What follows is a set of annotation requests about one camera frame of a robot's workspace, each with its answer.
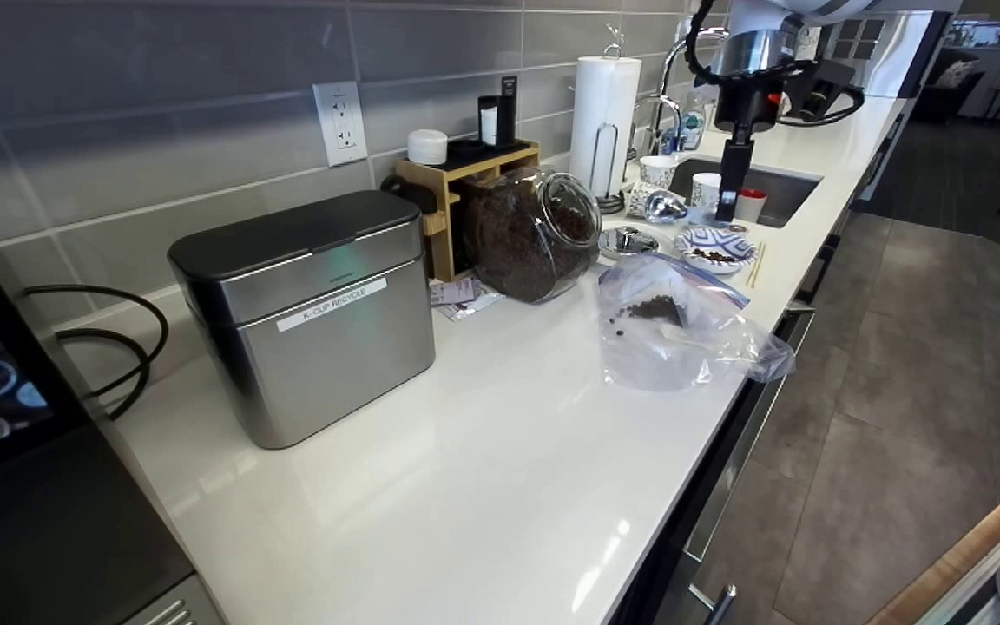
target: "concrete floor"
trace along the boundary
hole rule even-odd
[[[911,125],[870,212],[1000,242],[1000,125]]]
[[[1000,242],[866,217],[699,588],[735,625],[868,621],[996,501]]]

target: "plate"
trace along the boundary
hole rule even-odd
[[[716,277],[739,275],[754,257],[754,247],[729,229],[683,229],[675,240],[675,250],[682,261]]]

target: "paper towel holder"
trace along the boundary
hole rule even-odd
[[[596,188],[600,133],[612,133],[612,161],[607,161],[607,176],[616,174],[618,125],[603,123],[603,125],[592,133],[590,188]]]

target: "shelf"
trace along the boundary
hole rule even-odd
[[[506,169],[539,169],[539,146],[536,144],[519,144],[518,151],[506,153],[494,153],[486,161],[472,161],[472,165],[459,165],[459,168],[416,168],[406,156],[396,161],[396,176],[420,183],[426,190],[434,190],[436,198],[436,212],[429,212],[422,219],[422,237],[429,247],[429,264],[426,270],[442,280],[456,277],[456,219],[451,212],[463,205],[463,196],[451,190],[451,183],[463,180],[486,180],[486,176],[500,176]]]

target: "cable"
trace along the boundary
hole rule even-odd
[[[136,291],[122,291],[122,288],[107,288],[107,285],[31,285],[21,291],[23,300],[31,297],[107,297],[107,300],[124,300],[141,306],[151,320],[155,320],[155,344],[151,350],[146,350],[140,340],[114,334],[114,329],[98,329],[98,325],[80,325],[80,329],[58,329],[51,334],[57,340],[112,340],[124,350],[136,353],[136,366],[129,371],[122,371],[119,379],[104,383],[99,388],[89,388],[88,397],[107,397],[112,388],[124,386],[136,379],[136,386],[129,388],[129,397],[112,409],[112,420],[119,420],[148,386],[151,374],[151,360],[158,359],[158,350],[171,340],[171,322],[168,315],[141,297]]]
[[[146,353],[146,347],[141,347],[140,340],[131,340],[131,338],[124,338],[124,334],[112,334],[112,329],[95,329],[95,325],[62,329],[62,334],[57,334],[57,340],[62,340],[62,344],[72,344],[72,340],[107,340],[107,344],[119,344],[119,347],[124,347],[124,350],[136,353],[136,360],[140,360],[140,366],[131,368],[136,383],[131,383],[131,388],[122,397],[122,404],[107,409],[112,420],[119,420],[131,404],[141,401],[151,368],[148,368],[148,353]],[[107,383],[107,386],[99,386],[99,388],[95,388],[95,391],[88,391],[88,397],[98,401],[98,397],[104,397],[104,391],[112,391],[112,388],[119,388],[119,386]]]
[[[706,16],[710,11],[716,0],[702,0],[694,22],[687,26],[687,35],[683,35],[683,63],[687,69],[699,75],[699,84],[722,84],[722,75],[716,75],[707,67],[702,67],[699,60],[699,35],[706,29]]]
[[[828,114],[824,114],[824,117],[781,117],[781,125],[791,125],[791,129],[835,125],[835,123],[852,117],[852,114],[868,101],[866,92],[862,92],[862,87],[852,87],[852,84],[844,87],[844,93],[852,97],[847,108],[828,112]]]

